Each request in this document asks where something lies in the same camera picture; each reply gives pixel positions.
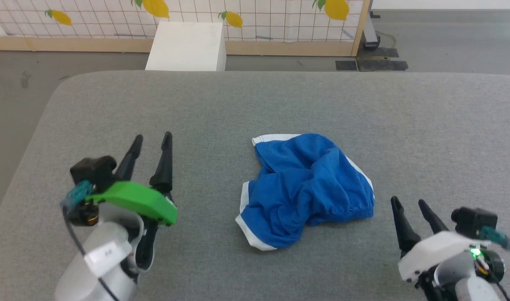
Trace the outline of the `grey metal stand foot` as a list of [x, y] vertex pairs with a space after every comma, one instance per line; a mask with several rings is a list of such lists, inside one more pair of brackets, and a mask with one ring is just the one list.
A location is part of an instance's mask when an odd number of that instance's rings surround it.
[[366, 17], [364, 29], [363, 29], [363, 47], [366, 50], [375, 50], [380, 45], [380, 36], [374, 29], [373, 20], [380, 19], [380, 15], [376, 15], [372, 11], [372, 5], [374, 0], [370, 0], [368, 6], [368, 15]]

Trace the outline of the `grey fabric sofa cushion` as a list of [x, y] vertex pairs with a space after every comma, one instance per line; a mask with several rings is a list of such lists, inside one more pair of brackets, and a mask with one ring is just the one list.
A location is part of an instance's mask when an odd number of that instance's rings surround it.
[[[133, 180], [155, 172], [173, 134], [176, 225], [135, 301], [424, 301], [401, 280], [390, 198], [431, 234], [425, 200], [451, 228], [461, 206], [510, 236], [510, 76], [410, 72], [103, 71], [52, 94], [0, 206], [0, 301], [53, 301], [77, 250], [59, 202], [85, 157], [121, 160], [144, 136]], [[371, 179], [374, 217], [306, 227], [259, 252], [235, 222], [267, 134], [326, 136]]]

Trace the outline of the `white box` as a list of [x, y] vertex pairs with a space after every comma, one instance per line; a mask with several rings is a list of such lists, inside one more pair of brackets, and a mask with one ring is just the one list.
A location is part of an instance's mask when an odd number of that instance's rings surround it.
[[161, 21], [145, 69], [224, 71], [226, 59], [222, 23]]

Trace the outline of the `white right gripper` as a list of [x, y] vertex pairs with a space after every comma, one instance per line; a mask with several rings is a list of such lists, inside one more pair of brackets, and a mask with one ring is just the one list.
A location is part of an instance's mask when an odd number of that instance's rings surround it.
[[401, 253], [406, 253], [397, 264], [402, 280], [416, 281], [423, 273], [432, 270], [433, 275], [429, 278], [433, 281], [433, 286], [442, 287], [476, 276], [471, 249], [488, 248], [492, 242], [469, 239], [449, 231], [423, 199], [418, 200], [418, 205], [434, 235], [421, 241], [421, 236], [408, 222], [404, 207], [397, 196], [391, 197], [390, 202], [397, 242]]

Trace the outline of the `blue shorts with white trim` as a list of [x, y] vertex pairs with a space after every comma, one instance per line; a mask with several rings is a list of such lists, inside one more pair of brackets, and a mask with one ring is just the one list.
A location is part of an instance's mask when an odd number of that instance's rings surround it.
[[372, 181], [327, 137], [274, 134], [251, 141], [261, 170], [243, 183], [235, 218], [251, 247], [274, 251], [295, 244], [305, 225], [373, 217]]

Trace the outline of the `large black floor tape patch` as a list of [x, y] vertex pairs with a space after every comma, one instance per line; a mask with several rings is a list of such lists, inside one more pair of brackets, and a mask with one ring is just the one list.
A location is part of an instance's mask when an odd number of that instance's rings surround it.
[[398, 60], [397, 49], [379, 47], [377, 49], [360, 49], [355, 57], [360, 71], [406, 71], [407, 61]]

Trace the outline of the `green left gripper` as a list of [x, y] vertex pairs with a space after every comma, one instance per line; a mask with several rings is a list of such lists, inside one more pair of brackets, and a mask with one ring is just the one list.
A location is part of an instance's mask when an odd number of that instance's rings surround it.
[[143, 135], [136, 135], [132, 145], [121, 160], [115, 182], [103, 193], [86, 197], [88, 202], [106, 202], [140, 216], [138, 236], [131, 242], [128, 265], [131, 272], [147, 272], [154, 261], [154, 242], [159, 226], [171, 226], [177, 222], [178, 208], [171, 200], [173, 188], [173, 137], [167, 131], [161, 144], [161, 156], [150, 187], [130, 181], [137, 158], [140, 156]]

